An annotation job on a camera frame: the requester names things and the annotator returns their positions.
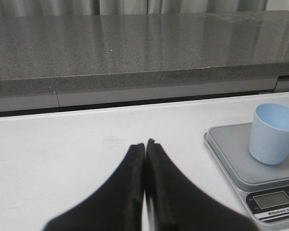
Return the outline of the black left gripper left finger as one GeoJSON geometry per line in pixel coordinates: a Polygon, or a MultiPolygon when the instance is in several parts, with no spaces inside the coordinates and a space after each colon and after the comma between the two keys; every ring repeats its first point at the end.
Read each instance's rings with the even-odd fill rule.
{"type": "Polygon", "coordinates": [[[92,195],[50,220],[46,231],[140,231],[145,146],[131,145],[120,165],[92,195]]]}

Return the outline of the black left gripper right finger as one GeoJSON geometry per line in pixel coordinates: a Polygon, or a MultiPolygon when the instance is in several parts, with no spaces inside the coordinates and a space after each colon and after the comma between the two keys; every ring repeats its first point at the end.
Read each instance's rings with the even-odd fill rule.
{"type": "Polygon", "coordinates": [[[145,157],[145,195],[153,231],[256,231],[246,216],[193,184],[150,139],[145,157]]]}

